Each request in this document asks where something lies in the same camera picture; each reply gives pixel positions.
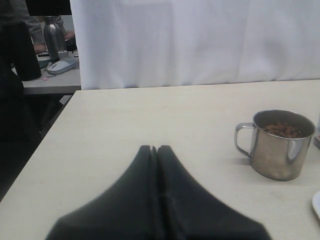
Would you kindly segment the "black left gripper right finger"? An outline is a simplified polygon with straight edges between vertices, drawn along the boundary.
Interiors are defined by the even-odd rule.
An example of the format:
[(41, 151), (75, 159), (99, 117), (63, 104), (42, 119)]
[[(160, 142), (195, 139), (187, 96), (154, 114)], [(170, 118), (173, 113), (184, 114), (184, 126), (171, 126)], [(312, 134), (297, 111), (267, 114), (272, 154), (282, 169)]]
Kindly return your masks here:
[(199, 184), (168, 145), (157, 151), (157, 184), (168, 240), (269, 240), (259, 222)]

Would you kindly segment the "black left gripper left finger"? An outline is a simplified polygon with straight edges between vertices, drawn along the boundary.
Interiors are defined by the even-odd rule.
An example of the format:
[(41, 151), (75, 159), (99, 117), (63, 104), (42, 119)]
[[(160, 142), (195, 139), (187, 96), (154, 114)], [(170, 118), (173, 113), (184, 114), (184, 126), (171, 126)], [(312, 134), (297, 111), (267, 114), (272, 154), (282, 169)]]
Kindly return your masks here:
[(156, 149), (139, 148), (105, 192), (57, 220), (48, 240), (158, 240), (160, 202)]

